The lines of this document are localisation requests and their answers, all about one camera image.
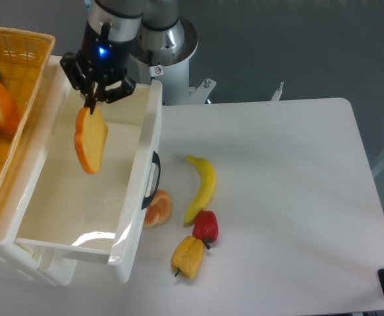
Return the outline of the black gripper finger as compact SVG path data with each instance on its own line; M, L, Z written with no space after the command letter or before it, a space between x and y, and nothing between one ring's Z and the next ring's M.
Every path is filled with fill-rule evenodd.
M125 78L121 80L120 83L116 88L107 90L106 87L109 85L109 78L102 78L102 81L97 85L96 90L91 95L90 114L94 113L97 102L113 103L133 94L136 88L136 82L134 80Z
M94 68L89 64L81 65L75 53L65 53L61 60L60 65L66 74L71 86L84 96L84 107L95 108L96 100L94 97Z

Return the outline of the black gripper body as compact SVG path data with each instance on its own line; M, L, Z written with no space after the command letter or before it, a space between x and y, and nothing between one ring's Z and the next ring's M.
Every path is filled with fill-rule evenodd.
M126 64L132 50L134 39L130 41L112 41L109 39L109 23L105 23L104 37L86 24L81 48L76 61L83 74L93 69L93 81L100 83L106 75L108 85L124 80Z

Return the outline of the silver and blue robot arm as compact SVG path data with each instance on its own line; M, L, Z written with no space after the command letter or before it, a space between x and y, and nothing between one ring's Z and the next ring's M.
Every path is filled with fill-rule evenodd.
M131 95L136 83L127 78L126 65L140 26L149 26L156 9L157 30L174 26L174 1L87 1L88 19L77 53L60 60L70 84L84 96L84 106L95 111L98 102L112 103Z

